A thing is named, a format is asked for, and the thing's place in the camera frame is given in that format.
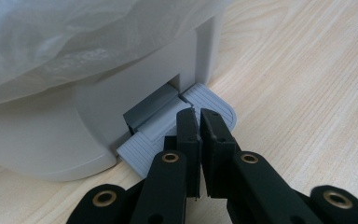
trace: plastic bag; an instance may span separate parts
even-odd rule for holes
[[[0,0],[0,104],[139,59],[230,0]]]

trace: white plastic device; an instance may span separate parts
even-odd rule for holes
[[[183,92],[212,73],[222,14],[113,71],[0,104],[0,165],[74,180],[117,162],[131,137],[123,115],[166,83]]]

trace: light wood desk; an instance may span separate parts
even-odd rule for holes
[[[214,74],[209,86],[236,110],[243,150],[307,195],[329,184],[358,197],[358,1],[235,2]],[[67,183],[0,167],[0,224],[64,223],[91,188],[137,181],[125,162]],[[186,223],[230,223],[225,201],[188,201]]]

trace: wooden table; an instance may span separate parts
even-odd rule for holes
[[[238,116],[243,150],[262,154],[305,194],[358,197],[358,1],[240,0],[227,10],[210,88]],[[129,188],[129,165],[56,183],[0,167],[0,223],[64,223],[91,188]],[[230,223],[224,200],[189,200],[186,223]]]

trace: wood grain surface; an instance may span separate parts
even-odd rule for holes
[[[307,195],[334,185],[358,197],[358,1],[234,2],[210,88],[232,105],[242,150],[263,155]],[[0,167],[0,224],[64,223],[91,188],[129,188],[125,162],[48,182]],[[186,223],[231,223],[225,200],[187,201]]]

